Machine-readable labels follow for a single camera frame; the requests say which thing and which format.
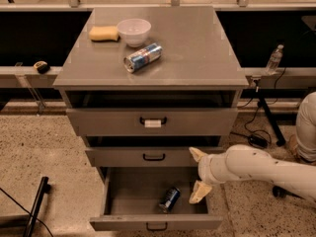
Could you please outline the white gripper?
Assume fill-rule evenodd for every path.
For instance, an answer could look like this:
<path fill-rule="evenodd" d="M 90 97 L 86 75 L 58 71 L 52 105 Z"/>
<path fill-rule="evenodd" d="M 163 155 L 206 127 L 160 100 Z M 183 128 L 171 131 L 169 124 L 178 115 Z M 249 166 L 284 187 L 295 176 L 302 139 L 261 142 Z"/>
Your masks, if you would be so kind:
<path fill-rule="evenodd" d="M 189 203 L 199 203 L 212 190 L 211 185 L 223 184 L 227 181 L 225 154 L 206 154 L 195 147 L 189 148 L 194 160 L 198 163 L 198 175 Z"/>

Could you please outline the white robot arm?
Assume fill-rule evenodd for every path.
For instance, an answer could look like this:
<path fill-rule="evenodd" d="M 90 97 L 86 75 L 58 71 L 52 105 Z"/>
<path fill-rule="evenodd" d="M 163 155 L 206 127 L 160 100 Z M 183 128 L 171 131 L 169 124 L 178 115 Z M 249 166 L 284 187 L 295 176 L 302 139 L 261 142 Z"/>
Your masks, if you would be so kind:
<path fill-rule="evenodd" d="M 189 150 L 197 162 L 199 176 L 190 203 L 199 203 L 214 185 L 250 180 L 265 181 L 301 198 L 316 200 L 315 166 L 278 160 L 262 149 L 242 144 L 220 154 L 206 154 L 194 147 Z"/>

